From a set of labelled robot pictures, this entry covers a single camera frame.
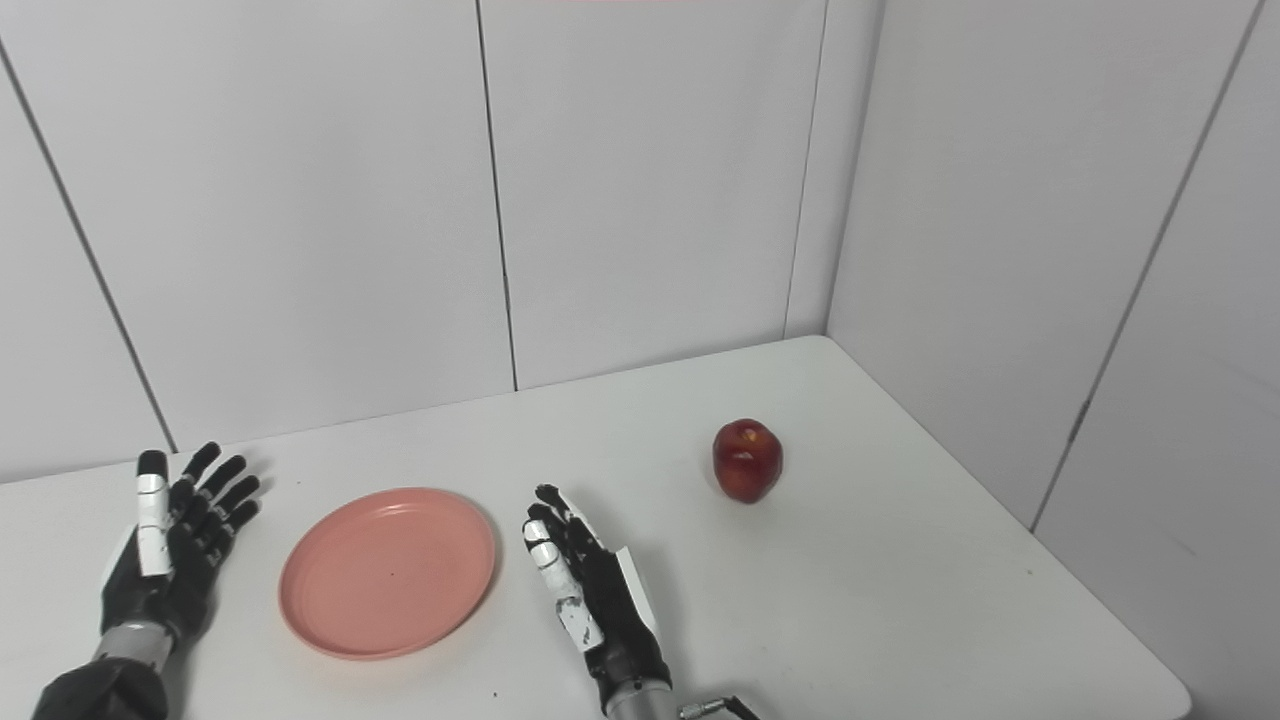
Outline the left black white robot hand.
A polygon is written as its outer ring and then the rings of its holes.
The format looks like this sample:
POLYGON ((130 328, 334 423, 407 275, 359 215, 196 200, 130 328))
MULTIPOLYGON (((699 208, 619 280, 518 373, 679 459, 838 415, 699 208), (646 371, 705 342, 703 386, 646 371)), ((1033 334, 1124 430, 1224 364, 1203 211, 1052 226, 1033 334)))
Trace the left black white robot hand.
POLYGON ((260 479, 247 466, 216 442, 196 451, 175 479, 165 452, 138 456, 137 521, 101 591, 101 632, 150 623, 175 644, 198 638, 221 568, 260 510, 260 479))

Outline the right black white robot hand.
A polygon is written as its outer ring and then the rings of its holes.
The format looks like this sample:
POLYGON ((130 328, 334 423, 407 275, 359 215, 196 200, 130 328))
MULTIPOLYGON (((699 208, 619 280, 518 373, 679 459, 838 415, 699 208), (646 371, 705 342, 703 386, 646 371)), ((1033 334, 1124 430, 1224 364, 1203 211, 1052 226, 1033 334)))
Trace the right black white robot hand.
POLYGON ((608 548, 558 487, 539 484, 535 497, 522 524, 525 548, 596 684, 602 711, 625 692, 672 691, 657 619, 628 548, 608 548))

